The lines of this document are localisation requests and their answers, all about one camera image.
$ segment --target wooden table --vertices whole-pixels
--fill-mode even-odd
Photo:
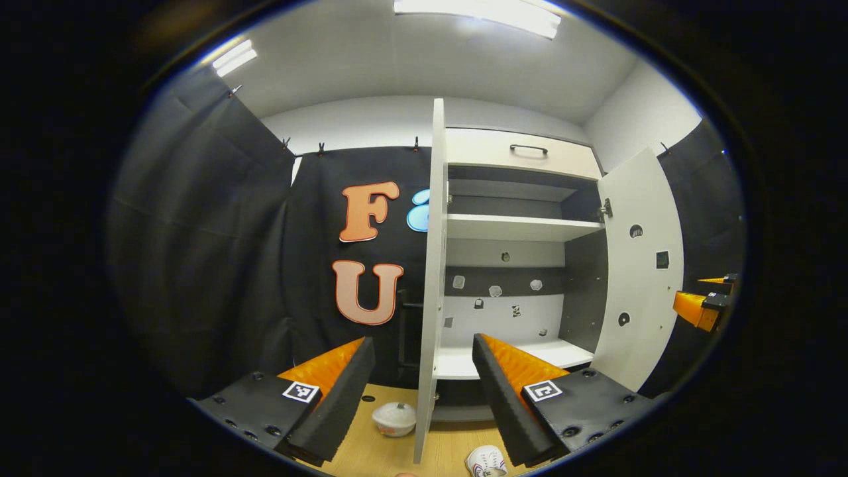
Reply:
[[[319,469],[343,477],[394,477],[409,472],[418,477],[454,477],[471,475],[466,468],[466,457],[479,446],[497,446],[503,453],[509,476],[523,474],[525,466],[513,467],[506,455],[504,442],[494,422],[433,423],[427,434],[424,456],[420,464],[412,463],[415,431],[404,437],[386,437],[377,430],[371,413],[387,402],[400,401],[414,406],[417,390],[389,388],[369,384],[365,395],[374,396],[374,402],[360,401],[348,434],[338,448],[332,462]]]

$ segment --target ceiling light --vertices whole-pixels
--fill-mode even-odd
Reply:
[[[515,26],[553,39],[561,18],[522,0],[394,0],[396,14],[450,14]]]
[[[230,61],[227,61],[226,63],[224,63],[223,66],[218,68],[218,76],[226,75],[227,73],[235,70],[239,66],[244,65],[245,63],[249,62],[251,59],[254,58],[256,58],[256,51],[253,49],[249,49],[248,51],[238,55]]]
[[[218,59],[222,54],[230,51],[232,49],[232,47],[235,47],[236,45],[238,45],[239,43],[242,43],[242,42],[244,42],[243,36],[235,36],[235,37],[231,38],[230,40],[223,42],[218,48],[212,50],[211,53],[204,56],[204,58],[202,60],[200,60],[200,63],[202,65],[211,65],[212,62],[214,60]]]
[[[226,63],[227,61],[230,61],[231,59],[236,58],[238,55],[248,51],[252,46],[253,46],[253,43],[250,40],[246,40],[244,42],[241,42],[235,48],[233,48],[232,50],[222,54],[220,56],[220,58],[213,61],[212,66],[214,66],[216,69],[218,69],[221,66],[223,66],[224,63]]]

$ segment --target white shoe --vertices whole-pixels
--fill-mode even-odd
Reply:
[[[480,446],[471,451],[466,467],[473,477],[503,477],[506,475],[504,454],[495,446]]]

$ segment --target black backdrop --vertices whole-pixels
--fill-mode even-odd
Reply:
[[[683,235],[683,291],[713,291],[702,278],[742,272],[745,265],[745,205],[739,174],[721,137],[707,121],[658,156],[672,189]],[[648,397],[670,390],[706,351],[718,333],[692,326],[680,316],[654,371],[639,389]]]
[[[123,159],[111,277],[131,333],[185,396],[290,367],[280,243],[293,160],[210,67],[160,90]]]
[[[400,195],[387,199],[386,220],[371,225],[372,240],[344,243],[348,202],[342,191],[350,186],[394,182]],[[401,375],[398,348],[399,304],[386,323],[369,326],[345,318],[336,306],[336,260],[357,261],[365,266],[359,278],[359,303],[366,310],[377,306],[378,280],[371,269],[379,263],[400,265],[404,274],[397,289],[406,299],[424,298],[424,265],[427,234],[415,232],[406,215],[415,206],[412,196],[430,188],[430,148],[386,147],[342,149],[304,154],[289,196],[291,207],[282,238],[283,288],[293,320],[294,357],[304,362],[322,352],[360,336],[374,339],[377,364],[371,382],[416,388],[413,373]]]

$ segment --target open cabinet door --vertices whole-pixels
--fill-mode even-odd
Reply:
[[[436,350],[442,337],[444,302],[444,260],[448,225],[448,163],[445,160],[444,100],[437,98],[432,108],[432,152],[430,159],[430,217],[427,222],[427,265],[424,271],[424,314],[421,325],[421,373],[418,379],[416,409],[416,451],[421,462],[424,441],[436,394]]]
[[[632,391],[666,349],[683,286],[683,236],[672,190],[659,160],[645,149],[598,181],[609,281],[604,324],[592,367]]]

